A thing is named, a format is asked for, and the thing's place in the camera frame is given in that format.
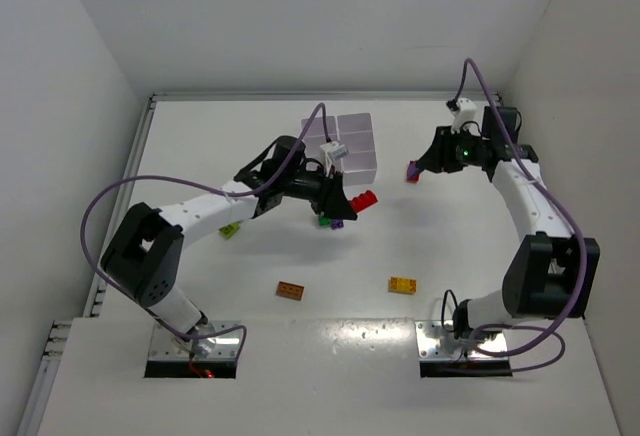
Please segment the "brown lego plate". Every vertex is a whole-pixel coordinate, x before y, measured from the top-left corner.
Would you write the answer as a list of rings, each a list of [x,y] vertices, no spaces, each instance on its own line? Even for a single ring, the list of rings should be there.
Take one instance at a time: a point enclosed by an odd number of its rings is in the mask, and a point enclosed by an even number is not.
[[[301,301],[305,288],[298,284],[280,281],[276,287],[276,295],[286,299]]]

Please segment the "yellow lego brick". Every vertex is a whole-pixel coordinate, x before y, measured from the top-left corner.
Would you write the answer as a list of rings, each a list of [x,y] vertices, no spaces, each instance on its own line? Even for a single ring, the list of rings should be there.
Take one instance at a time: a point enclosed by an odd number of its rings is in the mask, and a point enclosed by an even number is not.
[[[404,277],[391,277],[388,290],[392,293],[413,295],[417,292],[417,280]]]

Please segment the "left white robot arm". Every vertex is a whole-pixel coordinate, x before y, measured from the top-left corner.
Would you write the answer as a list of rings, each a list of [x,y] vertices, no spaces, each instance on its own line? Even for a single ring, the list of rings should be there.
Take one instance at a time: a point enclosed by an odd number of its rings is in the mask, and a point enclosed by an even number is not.
[[[221,189],[159,208],[131,206],[101,257],[101,269],[178,338],[199,336],[207,318],[176,282],[184,249],[226,226],[266,214],[285,197],[309,202],[318,216],[356,220],[342,173],[310,170],[308,163],[304,143],[280,136]]]

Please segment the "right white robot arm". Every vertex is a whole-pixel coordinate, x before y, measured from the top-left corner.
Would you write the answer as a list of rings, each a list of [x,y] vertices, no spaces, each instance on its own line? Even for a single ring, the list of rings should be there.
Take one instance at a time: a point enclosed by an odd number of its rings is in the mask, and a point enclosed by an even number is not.
[[[436,128],[429,149],[410,163],[408,178],[424,171],[451,174],[480,168],[503,198],[519,238],[501,288],[464,300],[454,310],[454,336],[467,338],[492,323],[583,317],[600,247],[595,239],[580,237],[549,200],[537,153],[517,142],[520,112],[485,107],[478,122],[479,110],[471,100],[450,100],[446,106],[452,124]]]

